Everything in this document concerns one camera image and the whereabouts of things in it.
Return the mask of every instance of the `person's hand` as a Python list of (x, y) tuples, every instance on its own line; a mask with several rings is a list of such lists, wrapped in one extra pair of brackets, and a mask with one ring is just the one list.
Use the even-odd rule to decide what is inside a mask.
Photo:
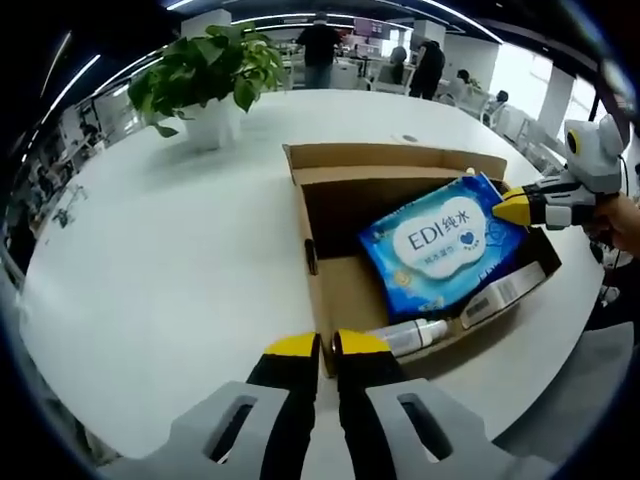
[(588, 233), (609, 231), (613, 246), (640, 258), (640, 209), (624, 194), (598, 205)]

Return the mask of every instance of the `green leaves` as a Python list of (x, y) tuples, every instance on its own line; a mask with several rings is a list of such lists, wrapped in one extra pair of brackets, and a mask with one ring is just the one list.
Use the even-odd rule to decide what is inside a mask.
[(256, 99), (253, 84), (243, 77), (238, 77), (236, 86), (233, 89), (233, 99), (242, 110), (249, 113), (249, 108), (251, 108), (251, 104)]
[[(146, 116), (161, 113), (188, 121), (182, 108), (232, 94), (245, 112), (264, 90), (284, 79), (280, 54), (253, 24), (211, 25), (207, 36), (181, 38), (162, 52), (161, 60), (129, 87), (133, 106)], [(152, 122), (163, 137), (177, 132)]]

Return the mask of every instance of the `white flower pot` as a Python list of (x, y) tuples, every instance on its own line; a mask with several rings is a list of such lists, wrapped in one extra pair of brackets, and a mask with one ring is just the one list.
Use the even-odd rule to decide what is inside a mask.
[(226, 147), (240, 138), (240, 113), (242, 110), (227, 95), (224, 100), (209, 100), (207, 106), (190, 105), (182, 109), (189, 141), (198, 150), (215, 150)]

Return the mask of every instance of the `wet wipes package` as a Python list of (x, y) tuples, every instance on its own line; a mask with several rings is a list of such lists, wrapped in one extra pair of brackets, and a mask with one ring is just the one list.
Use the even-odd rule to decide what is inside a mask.
[(507, 270), (527, 231), (493, 216), (501, 201), (486, 176), (465, 176), (360, 233), (382, 275), (392, 322), (446, 310)]

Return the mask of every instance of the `product box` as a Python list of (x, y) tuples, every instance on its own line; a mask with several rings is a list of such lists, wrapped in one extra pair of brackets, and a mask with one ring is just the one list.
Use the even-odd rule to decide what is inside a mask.
[[(333, 375), (331, 341), (337, 329), (369, 331), (389, 325), (384, 285), (358, 233), (469, 168), (487, 175), (504, 192), (507, 163), (488, 155), (408, 145), (312, 144), (284, 149), (296, 189), (316, 331), (322, 337), (327, 372)], [(515, 261), (522, 266), (539, 262), (547, 279), (561, 265), (538, 228), (530, 229)], [(468, 329), (454, 317), (447, 338), (399, 361), (412, 362), (452, 348), (515, 305)]]

